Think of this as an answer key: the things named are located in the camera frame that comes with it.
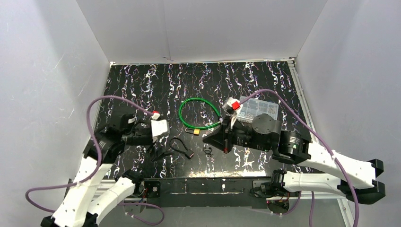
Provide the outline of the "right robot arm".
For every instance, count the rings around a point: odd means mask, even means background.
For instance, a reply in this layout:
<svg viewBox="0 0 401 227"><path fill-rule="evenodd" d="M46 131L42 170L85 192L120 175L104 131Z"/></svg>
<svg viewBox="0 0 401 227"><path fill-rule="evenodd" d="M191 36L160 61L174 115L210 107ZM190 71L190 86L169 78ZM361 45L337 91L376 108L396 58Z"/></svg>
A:
<svg viewBox="0 0 401 227"><path fill-rule="evenodd" d="M336 194L360 204L374 204L385 197L385 185L377 180L384 171L379 159L359 161L338 154L295 131L281 129L280 122L260 114L250 123L232 121L226 116L203 142L229 153L233 146L271 151L272 158L284 164L306 166L315 173L275 170L268 182L256 184L255 196L271 198L291 192L311 191Z"/></svg>

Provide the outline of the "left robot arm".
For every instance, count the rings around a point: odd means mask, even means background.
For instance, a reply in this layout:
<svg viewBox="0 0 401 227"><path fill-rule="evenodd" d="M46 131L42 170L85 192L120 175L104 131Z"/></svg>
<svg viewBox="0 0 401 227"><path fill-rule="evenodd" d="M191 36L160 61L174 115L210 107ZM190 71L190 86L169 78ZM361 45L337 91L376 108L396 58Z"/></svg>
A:
<svg viewBox="0 0 401 227"><path fill-rule="evenodd" d="M151 148L157 139L169 133L164 117L151 117L143 122L143 127L141 123L135 120L132 113L120 113L94 132L102 153L101 159L98 159L93 140L89 140L73 180L74 185L59 208L51 216L43 218L42 227L96 227L114 207L138 190L143 177L128 170L106 192L94 198L103 177L124 152L126 145Z"/></svg>

